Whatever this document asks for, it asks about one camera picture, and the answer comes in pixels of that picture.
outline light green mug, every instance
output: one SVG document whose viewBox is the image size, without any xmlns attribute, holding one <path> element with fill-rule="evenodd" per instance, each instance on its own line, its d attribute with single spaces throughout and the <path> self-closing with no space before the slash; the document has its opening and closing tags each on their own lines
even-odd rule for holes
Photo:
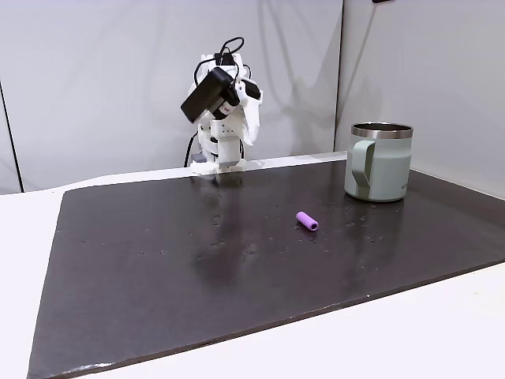
<svg viewBox="0 0 505 379">
<path fill-rule="evenodd" d="M 409 180 L 413 127 L 387 122 L 355 124 L 347 150 L 346 192 L 367 201 L 403 198 Z"/>
</svg>

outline gray wall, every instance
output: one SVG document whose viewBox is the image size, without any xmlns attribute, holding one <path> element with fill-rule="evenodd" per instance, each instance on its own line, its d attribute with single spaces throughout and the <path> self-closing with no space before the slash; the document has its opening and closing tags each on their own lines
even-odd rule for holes
<svg viewBox="0 0 505 379">
<path fill-rule="evenodd" d="M 505 2 L 344 8 L 336 149 L 355 122 L 406 123 L 414 168 L 505 197 Z"/>
<path fill-rule="evenodd" d="M 0 74 L 25 189 L 180 167 L 201 54 L 245 37 L 264 90 L 249 159 L 329 152 L 342 0 L 0 0 Z"/>
<path fill-rule="evenodd" d="M 0 195 L 20 192 L 6 114 L 0 94 Z"/>
</svg>

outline black board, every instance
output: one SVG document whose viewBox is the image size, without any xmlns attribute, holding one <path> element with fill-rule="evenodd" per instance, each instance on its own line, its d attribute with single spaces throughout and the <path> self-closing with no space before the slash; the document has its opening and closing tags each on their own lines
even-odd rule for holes
<svg viewBox="0 0 505 379">
<path fill-rule="evenodd" d="M 412 171 L 404 200 L 371 204 L 345 195 L 345 165 L 66 193 L 28 377 L 110 370 L 505 260 L 504 201 Z"/>
</svg>

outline purple foam block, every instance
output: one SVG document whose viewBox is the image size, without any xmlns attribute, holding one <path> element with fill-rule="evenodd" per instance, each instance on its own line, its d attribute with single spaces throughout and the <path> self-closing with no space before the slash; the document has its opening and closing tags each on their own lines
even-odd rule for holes
<svg viewBox="0 0 505 379">
<path fill-rule="evenodd" d="M 309 216 L 305 212 L 297 213 L 297 220 L 300 221 L 300 223 L 303 224 L 303 226 L 309 229 L 310 231 L 316 231 L 317 228 L 319 227 L 317 221 L 315 221 L 311 216 Z"/>
</svg>

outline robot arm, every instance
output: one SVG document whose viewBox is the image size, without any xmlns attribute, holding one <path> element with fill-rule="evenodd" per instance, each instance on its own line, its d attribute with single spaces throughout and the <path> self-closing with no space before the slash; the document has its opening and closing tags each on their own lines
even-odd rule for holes
<svg viewBox="0 0 505 379">
<path fill-rule="evenodd" d="M 181 105 L 187 119 L 197 124 L 202 148 L 191 168 L 199 174 L 245 169 L 243 144 L 253 146 L 260 129 L 259 107 L 263 91 L 245 77 L 246 70 L 236 50 L 204 56 L 201 75 Z"/>
</svg>

